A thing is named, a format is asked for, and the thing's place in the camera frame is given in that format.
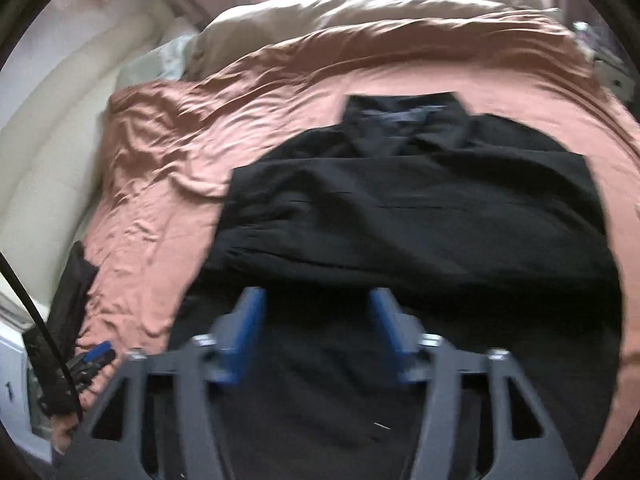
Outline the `person's left hand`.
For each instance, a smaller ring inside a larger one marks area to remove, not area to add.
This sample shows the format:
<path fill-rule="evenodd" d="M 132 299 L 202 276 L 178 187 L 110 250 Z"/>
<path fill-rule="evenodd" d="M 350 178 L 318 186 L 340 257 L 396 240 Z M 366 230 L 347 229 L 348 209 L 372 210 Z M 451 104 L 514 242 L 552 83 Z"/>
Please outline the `person's left hand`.
<path fill-rule="evenodd" d="M 79 425 L 79 419 L 75 413 L 66 415 L 52 415 L 51 444 L 58 454 L 64 455 L 72 443 L 74 433 Z"/>

